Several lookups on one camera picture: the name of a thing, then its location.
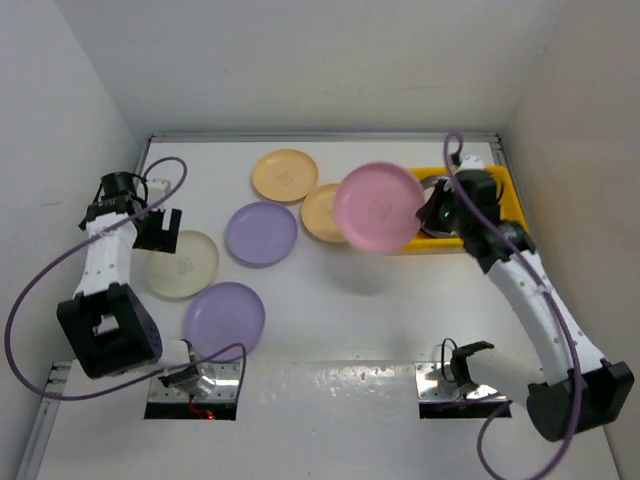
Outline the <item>purple plate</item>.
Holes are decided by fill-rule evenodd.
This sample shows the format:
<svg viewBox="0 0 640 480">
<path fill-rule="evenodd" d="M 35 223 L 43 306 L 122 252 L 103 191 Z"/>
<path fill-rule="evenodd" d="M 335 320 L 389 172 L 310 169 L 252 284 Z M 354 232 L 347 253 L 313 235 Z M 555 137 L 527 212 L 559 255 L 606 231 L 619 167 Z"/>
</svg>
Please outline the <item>purple plate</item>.
<svg viewBox="0 0 640 480">
<path fill-rule="evenodd" d="M 197 294 L 183 323 L 184 338 L 201 357 L 232 343 L 251 352 L 259 343 L 266 311 L 259 295 L 238 282 L 221 282 Z"/>
<path fill-rule="evenodd" d="M 298 223 L 283 205 L 258 201 L 237 210 L 225 230 L 225 243 L 238 260 L 268 266 L 286 258 L 298 237 Z"/>
</svg>

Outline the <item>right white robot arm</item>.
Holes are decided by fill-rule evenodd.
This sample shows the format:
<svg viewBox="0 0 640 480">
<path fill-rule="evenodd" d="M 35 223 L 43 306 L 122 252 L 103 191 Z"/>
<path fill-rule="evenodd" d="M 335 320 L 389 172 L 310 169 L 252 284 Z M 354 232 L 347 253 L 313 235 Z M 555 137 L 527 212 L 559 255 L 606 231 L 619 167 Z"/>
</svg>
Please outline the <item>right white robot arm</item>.
<svg viewBox="0 0 640 480">
<path fill-rule="evenodd" d="M 501 354 L 487 341 L 455 348 L 442 377 L 455 388 L 487 384 L 523 406 L 550 442 L 561 440 L 572 417 L 577 432 L 617 419 L 635 378 L 612 363 L 582 332 L 549 281 L 526 228 L 500 213 L 496 180 L 485 170 L 456 174 L 468 198 L 449 179 L 423 179 L 432 191 L 417 216 L 423 231 L 457 235 L 464 250 L 507 299 L 540 360 L 540 369 Z"/>
</svg>

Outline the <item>steel rimmed plate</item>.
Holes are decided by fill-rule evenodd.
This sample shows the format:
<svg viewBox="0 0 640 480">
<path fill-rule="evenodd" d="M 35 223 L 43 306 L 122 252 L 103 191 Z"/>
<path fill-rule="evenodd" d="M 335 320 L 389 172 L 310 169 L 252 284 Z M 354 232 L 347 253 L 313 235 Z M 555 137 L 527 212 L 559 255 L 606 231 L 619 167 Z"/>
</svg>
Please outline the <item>steel rimmed plate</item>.
<svg viewBox="0 0 640 480">
<path fill-rule="evenodd" d="M 429 201 L 439 184 L 446 184 L 448 181 L 449 178 L 445 175 L 427 176 L 421 179 L 420 183 L 423 189 L 424 201 Z"/>
</svg>

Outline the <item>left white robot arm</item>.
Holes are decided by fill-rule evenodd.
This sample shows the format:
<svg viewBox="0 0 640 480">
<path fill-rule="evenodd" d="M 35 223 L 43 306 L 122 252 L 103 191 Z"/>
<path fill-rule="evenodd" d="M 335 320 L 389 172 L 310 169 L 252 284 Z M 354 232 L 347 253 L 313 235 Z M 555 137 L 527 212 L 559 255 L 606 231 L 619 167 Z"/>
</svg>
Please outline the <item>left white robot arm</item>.
<svg viewBox="0 0 640 480">
<path fill-rule="evenodd" d="M 92 379 L 153 365 L 163 354 L 158 326 L 130 285 L 135 249 L 174 254 L 182 211 L 149 206 L 143 177 L 103 176 L 80 229 L 88 234 L 80 283 L 56 315 L 85 374 Z"/>
</svg>

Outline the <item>cream white plate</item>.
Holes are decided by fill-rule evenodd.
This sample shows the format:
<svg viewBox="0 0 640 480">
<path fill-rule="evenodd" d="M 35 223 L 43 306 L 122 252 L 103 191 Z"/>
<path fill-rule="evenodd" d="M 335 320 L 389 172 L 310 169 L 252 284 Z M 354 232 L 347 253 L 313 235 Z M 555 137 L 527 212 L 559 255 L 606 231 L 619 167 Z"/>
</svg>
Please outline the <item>cream white plate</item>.
<svg viewBox="0 0 640 480">
<path fill-rule="evenodd" d="M 170 300 L 198 294 L 214 282 L 220 262 L 216 243 L 206 234 L 179 232 L 174 253 L 151 252 L 144 262 L 144 274 L 150 290 Z"/>
</svg>

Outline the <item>pink plate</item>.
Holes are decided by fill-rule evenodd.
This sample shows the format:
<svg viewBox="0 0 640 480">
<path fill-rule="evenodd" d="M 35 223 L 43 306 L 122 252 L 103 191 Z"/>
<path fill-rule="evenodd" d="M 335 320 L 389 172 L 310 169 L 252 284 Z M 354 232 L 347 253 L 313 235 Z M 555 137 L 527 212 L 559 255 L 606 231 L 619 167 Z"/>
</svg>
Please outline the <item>pink plate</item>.
<svg viewBox="0 0 640 480">
<path fill-rule="evenodd" d="M 333 216 L 351 246 L 387 254 L 418 234 L 417 212 L 423 205 L 423 188 L 415 175 L 393 163 L 372 162 L 356 168 L 340 183 Z"/>
</svg>

